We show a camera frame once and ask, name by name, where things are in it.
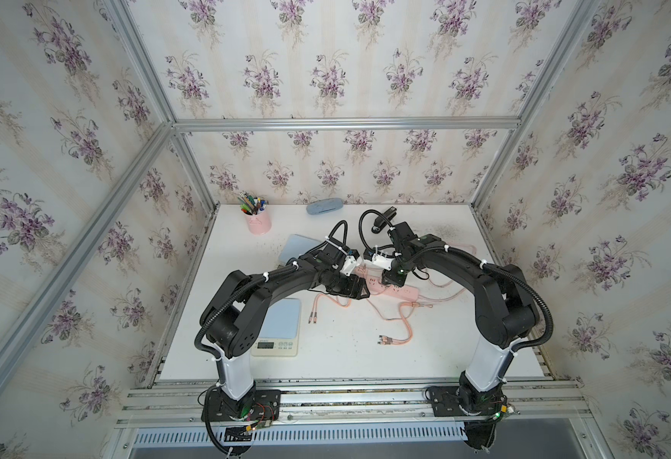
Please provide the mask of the pink power strip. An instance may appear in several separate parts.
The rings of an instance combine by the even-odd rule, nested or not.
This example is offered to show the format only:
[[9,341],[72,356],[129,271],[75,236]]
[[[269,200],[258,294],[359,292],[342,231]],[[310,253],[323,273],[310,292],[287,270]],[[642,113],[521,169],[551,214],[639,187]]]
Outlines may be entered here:
[[366,284],[372,296],[390,296],[391,298],[400,299],[402,301],[416,302],[419,298],[420,291],[418,288],[404,286],[397,287],[394,285],[385,285],[381,283],[379,277],[375,275],[368,275]]

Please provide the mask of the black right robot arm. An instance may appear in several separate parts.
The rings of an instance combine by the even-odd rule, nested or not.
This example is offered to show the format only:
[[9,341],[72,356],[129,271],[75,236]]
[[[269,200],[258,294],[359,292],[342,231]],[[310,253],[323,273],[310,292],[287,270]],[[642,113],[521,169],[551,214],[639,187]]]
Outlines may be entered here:
[[368,215],[387,227],[387,246],[394,250],[386,258],[384,284],[402,287],[410,273],[429,269],[473,295],[480,339],[460,376],[457,394],[476,404],[498,397],[518,352],[546,344],[553,336],[555,323],[547,302],[513,264],[499,266],[436,235],[417,235],[408,223],[393,224],[377,210],[362,213],[360,226]]

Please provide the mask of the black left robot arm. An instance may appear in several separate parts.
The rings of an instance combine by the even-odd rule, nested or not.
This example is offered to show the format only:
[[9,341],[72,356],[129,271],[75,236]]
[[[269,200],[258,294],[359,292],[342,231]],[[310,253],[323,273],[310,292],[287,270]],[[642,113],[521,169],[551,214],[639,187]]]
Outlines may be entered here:
[[259,338],[270,306],[301,291],[366,300],[366,280],[355,274],[360,255],[347,246],[348,223],[335,224],[324,242],[265,273],[231,272],[201,315],[197,350],[214,358],[218,392],[235,403],[251,399],[255,382],[249,350]]

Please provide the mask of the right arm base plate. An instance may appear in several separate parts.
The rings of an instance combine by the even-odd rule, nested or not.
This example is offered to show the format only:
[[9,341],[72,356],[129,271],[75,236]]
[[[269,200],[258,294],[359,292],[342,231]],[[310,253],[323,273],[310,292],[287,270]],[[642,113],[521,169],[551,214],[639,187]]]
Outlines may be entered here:
[[500,386],[479,392],[472,386],[429,386],[425,397],[435,417],[469,416],[501,419],[510,405]]

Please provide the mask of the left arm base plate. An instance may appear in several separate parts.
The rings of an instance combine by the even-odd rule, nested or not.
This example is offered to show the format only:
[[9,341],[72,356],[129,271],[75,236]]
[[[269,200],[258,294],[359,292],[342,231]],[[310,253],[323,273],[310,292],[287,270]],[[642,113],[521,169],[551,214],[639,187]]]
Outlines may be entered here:
[[253,387],[241,400],[234,400],[221,387],[212,387],[203,397],[201,419],[211,423],[276,421],[281,396],[280,390]]

